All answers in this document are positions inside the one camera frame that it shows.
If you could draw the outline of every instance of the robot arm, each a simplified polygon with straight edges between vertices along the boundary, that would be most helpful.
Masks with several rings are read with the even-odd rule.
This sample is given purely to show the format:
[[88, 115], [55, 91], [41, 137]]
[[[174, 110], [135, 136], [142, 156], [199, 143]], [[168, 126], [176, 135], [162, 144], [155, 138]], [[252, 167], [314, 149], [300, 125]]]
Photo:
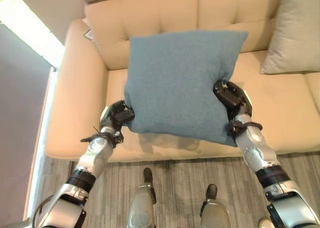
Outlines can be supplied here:
[[122, 143], [121, 127], [134, 118], [132, 109], [123, 100], [106, 107], [100, 118], [100, 131], [82, 139], [89, 142], [86, 153], [81, 156], [73, 174], [49, 200], [33, 228], [80, 228], [85, 220], [83, 209], [91, 188], [101, 175], [113, 148]]
[[256, 174], [271, 202], [267, 209], [275, 227], [320, 228], [316, 213], [267, 145], [262, 126], [251, 120], [252, 106], [247, 94], [234, 83], [221, 80], [214, 85], [213, 92], [227, 108], [228, 135], [241, 149], [245, 163]]

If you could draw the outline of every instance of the window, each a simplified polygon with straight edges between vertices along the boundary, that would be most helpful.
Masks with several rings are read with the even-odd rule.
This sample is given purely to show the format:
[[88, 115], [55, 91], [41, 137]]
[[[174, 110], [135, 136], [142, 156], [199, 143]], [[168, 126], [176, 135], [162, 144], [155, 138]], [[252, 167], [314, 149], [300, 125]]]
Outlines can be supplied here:
[[53, 67], [60, 66], [64, 46], [23, 0], [0, 0], [0, 22]]

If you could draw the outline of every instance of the sofa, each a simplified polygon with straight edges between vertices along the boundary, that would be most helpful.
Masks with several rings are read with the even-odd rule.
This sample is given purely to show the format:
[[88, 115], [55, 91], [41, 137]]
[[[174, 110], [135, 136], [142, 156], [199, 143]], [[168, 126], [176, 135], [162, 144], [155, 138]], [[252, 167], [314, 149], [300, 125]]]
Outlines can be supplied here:
[[[248, 31], [231, 81], [248, 93], [252, 119], [278, 154], [320, 149], [320, 73], [261, 74], [280, 0], [86, 0], [69, 27], [45, 145], [46, 155], [78, 159], [102, 110], [124, 99], [130, 37], [192, 30]], [[93, 40], [84, 34], [90, 30]], [[170, 134], [131, 132], [109, 162], [241, 156], [238, 147]]]

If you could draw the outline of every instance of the tufted sofa back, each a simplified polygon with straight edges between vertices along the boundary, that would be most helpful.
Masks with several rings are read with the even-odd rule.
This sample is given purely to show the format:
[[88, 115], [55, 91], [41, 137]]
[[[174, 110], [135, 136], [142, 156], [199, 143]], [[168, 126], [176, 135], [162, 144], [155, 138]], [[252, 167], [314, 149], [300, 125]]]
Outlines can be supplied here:
[[105, 0], [85, 8], [109, 70], [128, 67], [130, 37], [191, 30], [249, 31], [241, 52], [266, 50], [280, 0]]

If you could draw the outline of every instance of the blue pillow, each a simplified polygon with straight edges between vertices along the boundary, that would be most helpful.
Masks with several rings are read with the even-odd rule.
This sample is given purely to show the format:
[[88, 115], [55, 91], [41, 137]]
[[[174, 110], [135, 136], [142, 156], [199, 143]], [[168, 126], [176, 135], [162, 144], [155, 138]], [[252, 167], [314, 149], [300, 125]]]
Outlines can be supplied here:
[[234, 146], [224, 105], [213, 93], [229, 80], [247, 32], [188, 31], [130, 40], [125, 102], [135, 133], [165, 133]]

